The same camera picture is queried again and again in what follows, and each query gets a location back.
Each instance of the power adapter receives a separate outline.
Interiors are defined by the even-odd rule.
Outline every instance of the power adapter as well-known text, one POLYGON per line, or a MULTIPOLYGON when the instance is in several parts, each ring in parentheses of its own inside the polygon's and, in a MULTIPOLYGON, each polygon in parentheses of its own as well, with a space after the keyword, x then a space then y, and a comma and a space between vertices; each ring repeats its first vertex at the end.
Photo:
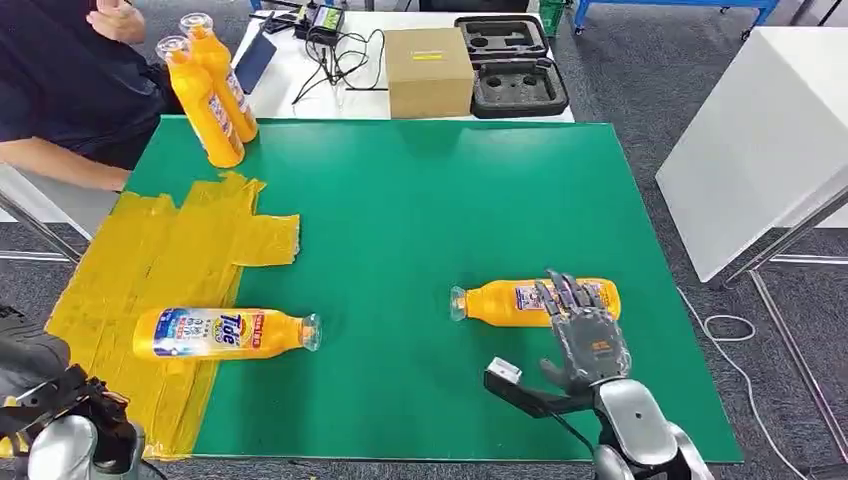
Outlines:
POLYGON ((294 24, 294 36, 310 42, 322 43, 331 47, 339 43, 339 33, 344 23, 344 10, 318 5, 310 0, 300 7, 294 24))

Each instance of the green table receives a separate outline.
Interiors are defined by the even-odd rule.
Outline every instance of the green table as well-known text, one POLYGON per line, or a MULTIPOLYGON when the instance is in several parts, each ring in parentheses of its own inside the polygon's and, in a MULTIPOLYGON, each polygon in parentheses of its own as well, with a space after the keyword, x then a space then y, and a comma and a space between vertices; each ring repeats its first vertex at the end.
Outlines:
MULTIPOLYGON (((258 213, 302 215, 293 265, 247 269, 239 306, 319 313, 324 343, 223 363, 198 455, 587 460, 553 420, 488 393, 492 357, 547 388, 547 329, 449 317, 451 286, 552 267, 618 285, 632 376, 708 461, 741 460, 627 162, 608 125, 271 121, 236 169, 268 183, 258 213)), ((166 118, 128 189, 217 178, 184 119, 166 118)), ((588 438, 590 413, 569 416, 588 438)))

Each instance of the cardboard box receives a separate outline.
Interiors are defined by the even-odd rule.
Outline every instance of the cardboard box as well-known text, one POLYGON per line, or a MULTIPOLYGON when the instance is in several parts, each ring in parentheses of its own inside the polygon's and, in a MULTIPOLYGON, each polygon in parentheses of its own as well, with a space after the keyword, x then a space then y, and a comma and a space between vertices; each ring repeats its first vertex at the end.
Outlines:
POLYGON ((470 115, 474 70, 458 28, 387 31, 386 75, 392 118, 470 115))

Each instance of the person's hand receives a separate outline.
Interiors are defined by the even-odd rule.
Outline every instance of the person's hand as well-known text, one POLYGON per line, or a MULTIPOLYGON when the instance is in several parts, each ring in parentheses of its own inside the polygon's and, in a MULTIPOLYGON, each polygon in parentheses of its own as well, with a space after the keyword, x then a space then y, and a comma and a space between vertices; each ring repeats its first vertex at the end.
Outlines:
POLYGON ((94 31, 110 40, 128 45, 144 41, 144 17, 124 0, 97 0, 97 10, 85 19, 94 31))

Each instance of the bottle cap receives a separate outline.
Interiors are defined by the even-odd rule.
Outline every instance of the bottle cap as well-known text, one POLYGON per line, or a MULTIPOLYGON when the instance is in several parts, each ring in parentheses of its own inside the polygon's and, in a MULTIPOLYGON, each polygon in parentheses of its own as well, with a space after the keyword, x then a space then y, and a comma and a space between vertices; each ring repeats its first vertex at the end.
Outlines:
POLYGON ((300 321, 300 344, 314 352, 321 346, 321 317, 309 315, 300 321))
POLYGON ((212 17, 205 13, 189 13, 180 19, 180 30, 194 40, 210 35, 213 25, 212 17))
POLYGON ((179 35, 165 37, 156 44, 156 54, 169 65, 185 63, 191 57, 189 51, 188 39, 179 35))
POLYGON ((451 319, 458 322, 468 316, 468 305, 465 302, 465 290, 459 287, 451 288, 451 319))

